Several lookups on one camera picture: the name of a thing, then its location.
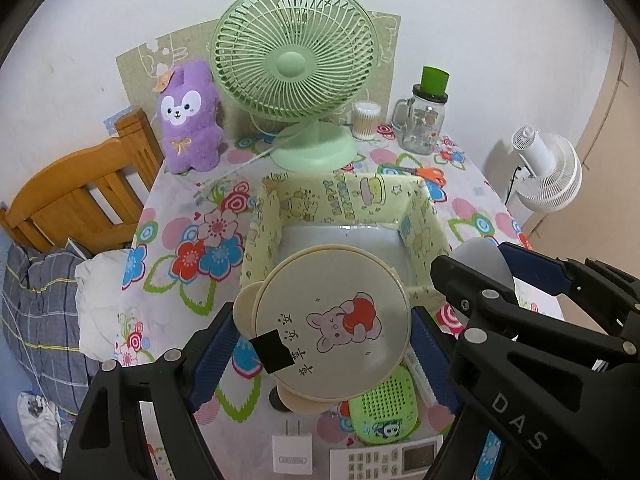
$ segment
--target cartoon rabbit drawing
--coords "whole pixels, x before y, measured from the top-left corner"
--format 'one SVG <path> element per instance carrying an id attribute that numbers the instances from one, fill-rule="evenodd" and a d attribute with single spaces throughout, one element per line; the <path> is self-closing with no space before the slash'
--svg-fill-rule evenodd
<path id="1" fill-rule="evenodd" d="M 364 292 L 359 292 L 352 300 L 334 306 L 327 312 L 309 314 L 306 322 L 322 334 L 317 344 L 322 354 L 336 345 L 376 339 L 382 332 L 373 298 Z"/>

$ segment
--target remote control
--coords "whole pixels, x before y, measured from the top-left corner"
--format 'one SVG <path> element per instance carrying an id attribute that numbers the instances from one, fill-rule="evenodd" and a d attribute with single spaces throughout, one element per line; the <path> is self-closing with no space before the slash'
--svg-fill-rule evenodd
<path id="1" fill-rule="evenodd" d="M 442 446 L 442 436 L 386 446 L 332 449 L 330 480 L 388 480 L 425 473 Z"/>

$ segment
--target purple plush toy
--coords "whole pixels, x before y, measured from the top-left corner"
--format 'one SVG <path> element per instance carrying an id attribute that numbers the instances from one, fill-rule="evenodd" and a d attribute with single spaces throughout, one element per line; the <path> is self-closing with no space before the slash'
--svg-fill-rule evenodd
<path id="1" fill-rule="evenodd" d="M 223 133 L 216 124 L 219 97 L 209 65 L 190 61 L 169 76 L 158 110 L 166 166 L 171 173 L 212 170 L 220 162 Z"/>

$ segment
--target blue gripper pad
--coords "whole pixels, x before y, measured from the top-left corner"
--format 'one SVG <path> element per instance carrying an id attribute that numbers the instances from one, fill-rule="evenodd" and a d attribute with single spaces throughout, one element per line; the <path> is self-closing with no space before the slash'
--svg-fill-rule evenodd
<path id="1" fill-rule="evenodd" d="M 498 249 L 514 278 L 552 296 L 569 294 L 571 291 L 571 280 L 564 273 L 562 262 L 509 242 L 501 243 Z"/>
<path id="2" fill-rule="evenodd" d="M 192 412 L 213 397 L 220 377 L 240 338 L 233 317 L 229 314 L 211 339 L 193 375 L 193 385 L 188 402 Z"/>
<path id="3" fill-rule="evenodd" d="M 451 413 L 457 413 L 460 402 L 447 380 L 450 361 L 414 308 L 411 310 L 411 316 L 410 343 L 420 366 L 427 376 L 438 403 L 447 406 Z"/>

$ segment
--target white power adapter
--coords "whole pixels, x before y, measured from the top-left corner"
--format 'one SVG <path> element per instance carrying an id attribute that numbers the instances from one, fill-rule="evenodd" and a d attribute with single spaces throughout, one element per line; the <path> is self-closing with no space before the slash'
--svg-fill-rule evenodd
<path id="1" fill-rule="evenodd" d="M 311 435 L 289 435 L 289 423 L 285 421 L 284 435 L 271 435 L 273 471 L 285 475 L 313 474 Z"/>

